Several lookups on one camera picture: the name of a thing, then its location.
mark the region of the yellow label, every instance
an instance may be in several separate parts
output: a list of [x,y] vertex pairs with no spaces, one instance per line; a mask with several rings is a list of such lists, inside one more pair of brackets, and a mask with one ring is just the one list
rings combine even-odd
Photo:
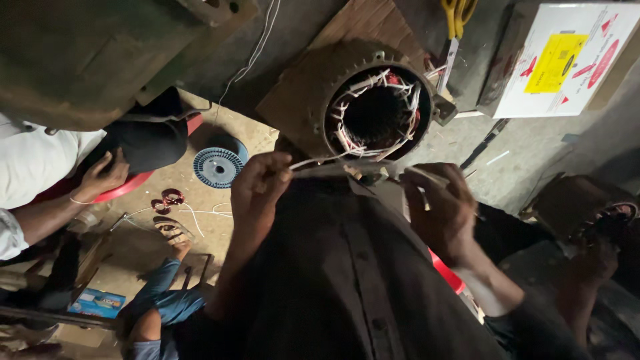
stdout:
[[549,37],[524,92],[558,92],[589,35],[556,34]]

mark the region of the white cardboard box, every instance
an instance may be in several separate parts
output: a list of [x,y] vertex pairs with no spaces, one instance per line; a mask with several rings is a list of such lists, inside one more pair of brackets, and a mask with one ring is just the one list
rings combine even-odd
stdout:
[[495,119],[580,114],[639,19],[637,3],[516,5],[478,110]]

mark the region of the shirt button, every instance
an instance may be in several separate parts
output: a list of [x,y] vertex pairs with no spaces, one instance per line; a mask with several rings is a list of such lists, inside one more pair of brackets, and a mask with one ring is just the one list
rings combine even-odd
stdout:
[[387,323],[382,319],[373,319],[371,322],[373,324],[373,328],[380,331],[387,328]]

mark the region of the person's right hand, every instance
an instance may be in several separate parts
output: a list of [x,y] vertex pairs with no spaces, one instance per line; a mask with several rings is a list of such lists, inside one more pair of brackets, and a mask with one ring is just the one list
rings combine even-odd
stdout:
[[289,186],[291,155],[266,152],[249,159],[231,185],[231,209],[237,241],[262,242],[271,230],[276,202]]
[[[449,184],[443,187],[417,172],[407,170],[404,186],[411,227],[450,268],[466,267],[484,253],[474,240],[477,202],[460,169],[449,163],[418,164],[415,168],[436,174]],[[419,188],[424,189],[424,197]],[[425,210],[424,198],[429,204]]]
[[80,186],[71,193],[74,200],[92,202],[100,194],[124,184],[129,174],[129,163],[124,160],[120,147],[116,151],[116,160],[111,169],[105,174],[100,173],[104,167],[109,165],[112,158],[112,153],[107,151],[100,161],[86,171]]

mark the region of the sandal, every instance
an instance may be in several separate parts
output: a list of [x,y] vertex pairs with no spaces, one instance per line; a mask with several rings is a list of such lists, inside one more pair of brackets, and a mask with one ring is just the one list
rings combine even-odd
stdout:
[[194,241],[196,238],[184,225],[172,218],[154,217],[154,225],[156,229],[160,230],[162,235],[169,239],[167,240],[167,244],[169,245],[181,243],[186,240]]

